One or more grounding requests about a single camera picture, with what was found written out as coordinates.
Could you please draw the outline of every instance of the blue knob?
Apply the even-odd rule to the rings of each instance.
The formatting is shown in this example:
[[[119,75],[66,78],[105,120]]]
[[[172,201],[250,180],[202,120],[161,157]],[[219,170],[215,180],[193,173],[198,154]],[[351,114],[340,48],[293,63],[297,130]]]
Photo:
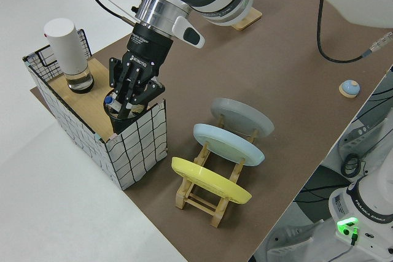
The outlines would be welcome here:
[[[104,102],[106,103],[106,104],[112,104],[113,102],[114,102],[114,98],[112,97],[112,96],[107,96],[105,99],[104,99]]]
[[[339,90],[343,96],[354,98],[360,92],[360,85],[356,81],[347,80],[340,85]]]

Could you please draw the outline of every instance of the yellow plate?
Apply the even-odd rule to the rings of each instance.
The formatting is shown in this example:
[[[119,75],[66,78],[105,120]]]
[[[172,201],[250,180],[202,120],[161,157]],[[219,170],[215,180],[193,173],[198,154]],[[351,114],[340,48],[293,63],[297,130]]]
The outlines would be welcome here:
[[[237,204],[245,204],[251,199],[251,194],[239,185],[193,162],[174,157],[172,169],[180,176],[221,198],[228,198]]]

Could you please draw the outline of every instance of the white grid-patterned box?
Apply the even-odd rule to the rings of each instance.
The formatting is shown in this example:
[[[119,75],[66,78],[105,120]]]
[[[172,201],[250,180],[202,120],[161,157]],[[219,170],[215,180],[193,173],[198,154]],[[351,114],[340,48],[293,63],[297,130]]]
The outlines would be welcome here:
[[[85,34],[83,30],[78,33],[88,58],[91,52]],[[153,106],[121,134],[104,142],[49,86],[48,81],[61,74],[50,46],[23,60],[61,127],[119,188],[125,190],[166,157],[165,101]]]

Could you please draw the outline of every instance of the wooden board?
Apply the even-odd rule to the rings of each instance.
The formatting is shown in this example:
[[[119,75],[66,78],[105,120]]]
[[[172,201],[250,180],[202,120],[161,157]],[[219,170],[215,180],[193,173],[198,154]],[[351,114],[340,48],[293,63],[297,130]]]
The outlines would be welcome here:
[[[92,130],[98,133],[104,141],[107,141],[113,135],[111,121],[103,108],[104,98],[111,90],[108,82],[109,72],[95,58],[90,59],[88,65],[94,77],[94,86],[88,93],[77,94],[72,92],[68,88],[64,75],[52,79],[49,81],[49,85]]]
[[[251,7],[251,10],[248,13],[248,15],[244,19],[242,19],[239,23],[234,24],[232,27],[234,27],[238,31],[242,31],[246,29],[248,26],[255,23],[261,17],[262,17],[262,13],[259,10],[256,10],[255,8]]]

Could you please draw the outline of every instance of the brown table mat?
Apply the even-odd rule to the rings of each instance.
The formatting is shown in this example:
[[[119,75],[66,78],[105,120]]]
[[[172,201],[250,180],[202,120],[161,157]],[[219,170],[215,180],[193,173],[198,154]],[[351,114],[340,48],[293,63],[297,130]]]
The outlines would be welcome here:
[[[388,48],[352,64],[323,59],[316,46],[318,4],[255,0],[263,17],[242,32],[214,26],[193,13],[190,21],[206,45],[199,50],[176,40],[161,67],[168,157],[125,193],[189,261],[247,261],[390,68]],[[386,31],[349,24],[325,5],[322,45],[331,57],[354,58]],[[94,57],[107,65],[111,56],[125,53],[127,40]],[[338,91],[347,79],[361,86],[355,99]],[[193,126],[216,123],[209,110],[216,97],[249,104],[276,127],[255,141],[266,160],[245,167],[238,180],[253,197],[245,205],[229,204],[218,229],[209,225],[210,215],[192,206],[174,206],[181,178],[170,168],[172,156],[197,156],[201,147]],[[233,169],[215,155],[206,167],[226,176]]]

